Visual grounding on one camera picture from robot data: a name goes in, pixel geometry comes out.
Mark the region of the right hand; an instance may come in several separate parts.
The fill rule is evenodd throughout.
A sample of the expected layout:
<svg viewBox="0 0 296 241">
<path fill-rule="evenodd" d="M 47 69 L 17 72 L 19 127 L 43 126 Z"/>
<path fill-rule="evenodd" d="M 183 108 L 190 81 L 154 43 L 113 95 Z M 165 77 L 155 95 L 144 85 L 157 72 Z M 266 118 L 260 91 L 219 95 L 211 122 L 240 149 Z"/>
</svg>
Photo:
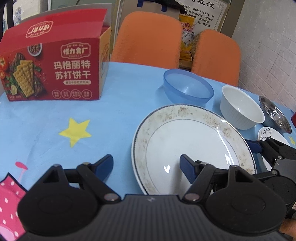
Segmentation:
<svg viewBox="0 0 296 241">
<path fill-rule="evenodd" d="M 280 232 L 296 239 L 296 220 L 285 219 L 280 227 Z"/>
</svg>

